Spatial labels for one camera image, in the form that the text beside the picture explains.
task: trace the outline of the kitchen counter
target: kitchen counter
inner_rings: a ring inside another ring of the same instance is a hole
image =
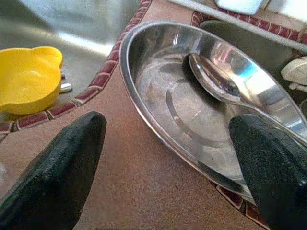
[[[163,0],[147,2],[150,6],[142,22],[192,21],[190,9]],[[91,192],[74,229],[261,229],[149,129],[129,98],[118,63],[110,75],[106,87],[83,106],[5,137],[0,143],[0,162],[7,175],[0,196],[64,126],[96,110],[107,119],[106,139]]]

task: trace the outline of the yellow bowl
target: yellow bowl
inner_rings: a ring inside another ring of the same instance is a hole
[[[52,105],[60,91],[63,55],[53,47],[0,51],[0,111],[32,114]]]

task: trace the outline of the stainless steel sink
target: stainless steel sink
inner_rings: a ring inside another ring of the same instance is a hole
[[[138,0],[2,0],[0,49],[54,46],[62,51],[62,72],[73,86],[53,106],[89,85],[139,6]],[[16,115],[0,113],[1,120]]]
[[[205,21],[201,24],[201,28],[233,44],[253,58],[277,79],[297,104],[307,98],[305,92],[290,90],[288,86],[291,82],[284,80],[281,76],[281,71],[286,64],[299,56],[305,56],[306,53],[222,21]]]

